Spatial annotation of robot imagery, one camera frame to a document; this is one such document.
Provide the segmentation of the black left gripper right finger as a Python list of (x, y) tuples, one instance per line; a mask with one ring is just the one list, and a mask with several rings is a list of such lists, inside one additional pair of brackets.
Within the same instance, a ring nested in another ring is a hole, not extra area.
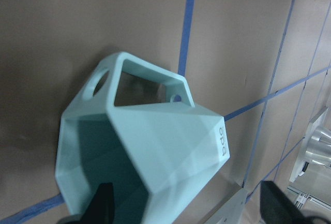
[(260, 214), (265, 223), (308, 223), (273, 181), (261, 182)]

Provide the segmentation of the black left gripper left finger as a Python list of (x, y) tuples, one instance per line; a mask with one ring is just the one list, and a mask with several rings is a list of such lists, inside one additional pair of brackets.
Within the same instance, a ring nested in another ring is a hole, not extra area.
[(113, 184), (102, 183), (78, 223), (113, 223), (114, 217)]

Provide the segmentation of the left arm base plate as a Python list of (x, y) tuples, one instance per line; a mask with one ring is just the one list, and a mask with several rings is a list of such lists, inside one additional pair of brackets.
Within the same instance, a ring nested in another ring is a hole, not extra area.
[(324, 107), (309, 121), (291, 172), (291, 183), (302, 176), (309, 165), (330, 168), (330, 129), (324, 127), (328, 113), (329, 108)]

